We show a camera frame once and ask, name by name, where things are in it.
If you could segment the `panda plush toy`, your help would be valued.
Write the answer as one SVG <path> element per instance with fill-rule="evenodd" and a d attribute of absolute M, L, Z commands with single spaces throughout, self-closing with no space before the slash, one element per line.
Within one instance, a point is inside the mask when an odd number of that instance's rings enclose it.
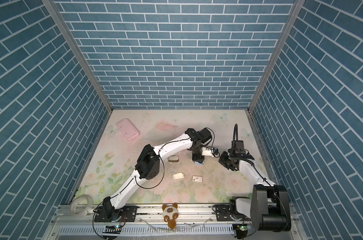
<path fill-rule="evenodd" d="M 163 220 L 167 223 L 168 227 L 173 230 L 177 226 L 176 219 L 179 217 L 178 204 L 162 205 Z"/>

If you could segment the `staple box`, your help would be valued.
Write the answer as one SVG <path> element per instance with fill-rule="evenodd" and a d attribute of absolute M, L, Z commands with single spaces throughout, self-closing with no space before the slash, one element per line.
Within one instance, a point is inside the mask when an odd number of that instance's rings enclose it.
<path fill-rule="evenodd" d="M 195 183 L 202 183 L 202 176 L 192 176 L 192 181 Z"/>

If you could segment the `aluminium front rail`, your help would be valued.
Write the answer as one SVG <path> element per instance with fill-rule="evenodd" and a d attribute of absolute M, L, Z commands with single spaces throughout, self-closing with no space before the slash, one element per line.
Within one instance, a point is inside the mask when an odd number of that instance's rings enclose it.
<path fill-rule="evenodd" d="M 182 225 L 184 223 L 187 224 L 208 224 L 208 223 L 243 223 L 238 221 L 229 221 L 229 222 L 218 222 L 216 220 L 216 216 L 212 211 L 211 207 L 216 204 L 179 204 L 178 212 L 179 217 L 176 219 L 176 223 Z M 161 204 L 139 204 L 139 205 L 126 205 L 126 206 L 135 206 L 138 207 L 136 219 L 134 222 L 124 222 L 129 225 L 133 224 L 165 224 L 163 220 L 163 210 Z M 85 216 L 79 217 L 77 214 L 71 213 L 71 207 L 69 205 L 62 205 L 59 207 L 58 212 L 56 213 L 53 223 L 54 224 L 62 224 L 62 225 L 86 225 L 86 224 L 94 224 L 94 225 L 107 225 L 107 224 L 123 224 L 123 223 L 96 223 L 94 222 L 94 209 L 96 206 L 93 206 L 93 209 L 89 211 L 89 213 Z"/>

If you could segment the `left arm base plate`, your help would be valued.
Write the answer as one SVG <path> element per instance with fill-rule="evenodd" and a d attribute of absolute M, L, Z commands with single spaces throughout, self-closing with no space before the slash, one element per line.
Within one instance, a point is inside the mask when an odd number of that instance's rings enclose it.
<path fill-rule="evenodd" d="M 99 206 L 96 208 L 94 222 L 96 223 L 124 223 L 134 222 L 138 207 L 125 206 L 121 209 Z"/>

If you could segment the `staple box tray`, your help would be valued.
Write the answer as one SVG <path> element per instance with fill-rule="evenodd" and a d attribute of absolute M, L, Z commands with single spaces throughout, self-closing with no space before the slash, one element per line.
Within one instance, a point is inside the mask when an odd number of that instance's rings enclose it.
<path fill-rule="evenodd" d="M 184 173 L 175 173 L 172 175 L 174 181 L 184 179 Z"/>

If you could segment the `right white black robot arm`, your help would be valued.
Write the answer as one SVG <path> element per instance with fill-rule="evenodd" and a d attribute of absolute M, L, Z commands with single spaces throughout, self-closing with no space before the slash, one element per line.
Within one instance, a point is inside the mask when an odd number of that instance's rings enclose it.
<path fill-rule="evenodd" d="M 257 166 L 243 141 L 233 140 L 219 163 L 231 171 L 242 173 L 252 186 L 251 198 L 235 197 L 235 212 L 250 219 L 257 231 L 288 232 L 291 229 L 288 191 L 271 181 Z"/>

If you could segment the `pink rectangular case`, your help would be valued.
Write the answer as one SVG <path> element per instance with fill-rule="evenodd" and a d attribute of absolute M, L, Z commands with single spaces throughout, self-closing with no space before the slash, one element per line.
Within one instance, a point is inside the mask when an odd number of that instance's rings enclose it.
<path fill-rule="evenodd" d="M 116 127 L 127 141 L 134 141 L 140 136 L 139 130 L 129 119 L 123 119 L 116 123 Z"/>

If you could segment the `beige mini stapler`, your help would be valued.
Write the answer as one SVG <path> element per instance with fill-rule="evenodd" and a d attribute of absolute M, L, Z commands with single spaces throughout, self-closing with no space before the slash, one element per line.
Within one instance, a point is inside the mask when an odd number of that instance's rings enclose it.
<path fill-rule="evenodd" d="M 178 156 L 170 156 L 168 157 L 168 162 L 169 163 L 178 163 L 179 162 L 179 157 Z"/>

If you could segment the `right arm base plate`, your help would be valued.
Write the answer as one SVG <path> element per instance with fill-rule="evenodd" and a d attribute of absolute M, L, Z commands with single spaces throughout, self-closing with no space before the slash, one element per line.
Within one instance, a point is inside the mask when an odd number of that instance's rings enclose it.
<path fill-rule="evenodd" d="M 211 207 L 218 222 L 249 222 L 251 219 L 237 211 L 235 205 L 232 204 L 216 204 Z"/>

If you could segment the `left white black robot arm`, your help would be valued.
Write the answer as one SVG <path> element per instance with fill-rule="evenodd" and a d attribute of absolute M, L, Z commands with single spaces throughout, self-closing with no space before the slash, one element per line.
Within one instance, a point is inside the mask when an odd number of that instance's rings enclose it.
<path fill-rule="evenodd" d="M 204 157 L 218 156 L 213 143 L 214 132 L 210 128 L 203 128 L 200 131 L 188 128 L 182 135 L 165 144 L 154 147 L 150 144 L 144 146 L 130 177 L 114 194 L 104 198 L 98 209 L 103 210 L 107 218 L 120 213 L 137 189 L 149 189 L 141 184 L 159 174 L 160 169 L 165 167 L 164 160 L 178 152 L 189 150 L 192 161 L 203 164 Z"/>

